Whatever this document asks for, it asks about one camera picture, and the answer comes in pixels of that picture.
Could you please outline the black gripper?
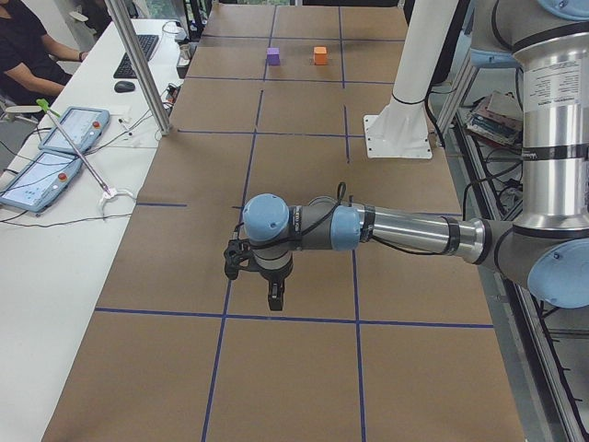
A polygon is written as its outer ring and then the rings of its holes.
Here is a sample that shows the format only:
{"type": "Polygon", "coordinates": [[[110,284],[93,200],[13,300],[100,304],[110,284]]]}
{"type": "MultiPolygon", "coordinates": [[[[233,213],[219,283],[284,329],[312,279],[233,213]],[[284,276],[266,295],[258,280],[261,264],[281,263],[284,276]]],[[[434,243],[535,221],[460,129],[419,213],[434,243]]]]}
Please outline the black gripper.
{"type": "Polygon", "coordinates": [[[269,282],[268,305],[270,311],[283,310],[284,279],[294,268],[292,255],[283,255],[276,260],[265,260],[260,256],[253,257],[255,271],[260,273],[269,282]]]}

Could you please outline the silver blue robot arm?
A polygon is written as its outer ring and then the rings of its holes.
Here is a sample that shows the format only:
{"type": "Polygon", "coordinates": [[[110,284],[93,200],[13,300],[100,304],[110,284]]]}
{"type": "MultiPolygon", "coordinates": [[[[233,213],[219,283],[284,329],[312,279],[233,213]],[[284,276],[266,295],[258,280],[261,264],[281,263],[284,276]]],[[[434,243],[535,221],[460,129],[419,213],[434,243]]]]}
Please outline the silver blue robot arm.
{"type": "Polygon", "coordinates": [[[458,256],[560,308],[588,303],[588,5],[480,1],[474,52],[511,54],[523,79],[523,209],[513,221],[417,215],[342,198],[290,206],[261,194],[225,250],[225,274],[257,272],[283,307],[295,250],[353,250],[376,241],[418,255],[458,256]]]}

